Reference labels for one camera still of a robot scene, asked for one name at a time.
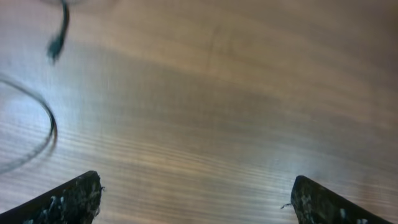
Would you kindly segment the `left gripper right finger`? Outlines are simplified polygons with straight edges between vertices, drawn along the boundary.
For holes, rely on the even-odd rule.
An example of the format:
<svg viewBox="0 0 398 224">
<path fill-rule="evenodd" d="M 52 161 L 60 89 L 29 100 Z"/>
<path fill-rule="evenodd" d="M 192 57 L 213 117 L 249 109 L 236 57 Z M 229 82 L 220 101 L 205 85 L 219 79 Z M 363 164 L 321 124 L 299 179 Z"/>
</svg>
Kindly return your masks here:
<svg viewBox="0 0 398 224">
<path fill-rule="evenodd" d="M 299 224 L 392 224 L 304 175 L 290 196 Z"/>
</svg>

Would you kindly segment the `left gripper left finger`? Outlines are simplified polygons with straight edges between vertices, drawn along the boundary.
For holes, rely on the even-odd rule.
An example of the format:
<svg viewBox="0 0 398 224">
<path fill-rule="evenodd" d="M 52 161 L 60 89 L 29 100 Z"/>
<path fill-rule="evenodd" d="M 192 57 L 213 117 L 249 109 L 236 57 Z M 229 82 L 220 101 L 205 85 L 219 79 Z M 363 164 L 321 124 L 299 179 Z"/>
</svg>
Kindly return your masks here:
<svg viewBox="0 0 398 224">
<path fill-rule="evenodd" d="M 90 170 L 1 214 L 1 224 L 91 224 L 100 212 L 103 187 Z"/>
</svg>

